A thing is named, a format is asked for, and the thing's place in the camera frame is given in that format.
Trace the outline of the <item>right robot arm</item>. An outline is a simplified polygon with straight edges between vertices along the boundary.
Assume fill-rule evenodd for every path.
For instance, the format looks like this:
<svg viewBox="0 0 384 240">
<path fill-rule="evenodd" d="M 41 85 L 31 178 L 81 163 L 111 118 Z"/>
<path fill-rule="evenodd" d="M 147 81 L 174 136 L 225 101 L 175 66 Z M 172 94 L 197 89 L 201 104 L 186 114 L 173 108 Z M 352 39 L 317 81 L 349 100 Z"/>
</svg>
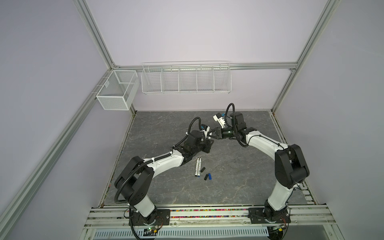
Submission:
<svg viewBox="0 0 384 240">
<path fill-rule="evenodd" d="M 208 132 L 214 139 L 235 139 L 242 147 L 254 147 L 274 160 L 277 183 L 264 205 L 264 217 L 270 222 L 288 211 L 288 201 L 294 190 L 310 175 L 300 146 L 287 145 L 265 136 L 259 130 L 247 127 L 244 116 L 230 103 L 224 114 L 217 113 L 214 121 L 220 126 Z"/>
</svg>

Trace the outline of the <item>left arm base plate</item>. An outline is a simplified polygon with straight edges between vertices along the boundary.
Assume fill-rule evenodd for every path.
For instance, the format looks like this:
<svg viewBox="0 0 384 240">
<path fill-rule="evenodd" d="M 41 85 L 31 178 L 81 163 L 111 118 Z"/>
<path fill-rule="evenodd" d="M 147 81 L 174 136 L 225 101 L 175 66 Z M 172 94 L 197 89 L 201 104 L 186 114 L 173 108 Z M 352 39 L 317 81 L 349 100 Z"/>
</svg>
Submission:
<svg viewBox="0 0 384 240">
<path fill-rule="evenodd" d="M 130 220 L 133 226 L 168 226 L 171 219 L 170 209 L 155 209 L 148 217 L 133 212 Z"/>
</svg>

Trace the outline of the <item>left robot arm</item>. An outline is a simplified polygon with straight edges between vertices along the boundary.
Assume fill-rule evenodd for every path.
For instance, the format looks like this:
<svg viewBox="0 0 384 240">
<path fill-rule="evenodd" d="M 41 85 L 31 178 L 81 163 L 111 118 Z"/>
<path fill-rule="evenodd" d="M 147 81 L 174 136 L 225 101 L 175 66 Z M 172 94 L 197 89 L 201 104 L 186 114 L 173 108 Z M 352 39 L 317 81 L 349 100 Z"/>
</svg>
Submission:
<svg viewBox="0 0 384 240">
<path fill-rule="evenodd" d="M 167 153 L 147 159 L 139 156 L 130 159 L 115 180 L 114 202 L 127 204 L 144 218 L 154 215 L 157 208 L 148 196 L 153 178 L 189 163 L 200 152 L 209 153 L 214 143 L 208 137 L 210 130 L 208 125 L 202 124 L 200 117 L 196 117 L 185 137 Z"/>
</svg>

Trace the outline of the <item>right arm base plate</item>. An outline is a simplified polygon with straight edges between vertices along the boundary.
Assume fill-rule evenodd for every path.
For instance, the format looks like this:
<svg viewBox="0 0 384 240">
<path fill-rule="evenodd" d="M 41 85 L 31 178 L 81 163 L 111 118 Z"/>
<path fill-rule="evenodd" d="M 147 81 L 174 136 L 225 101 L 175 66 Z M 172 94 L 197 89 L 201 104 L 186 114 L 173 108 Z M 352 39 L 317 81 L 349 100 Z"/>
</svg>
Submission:
<svg viewBox="0 0 384 240">
<path fill-rule="evenodd" d="M 249 208 L 248 218 L 252 224 L 288 224 L 291 223 L 287 208 L 275 211 L 270 207 Z"/>
</svg>

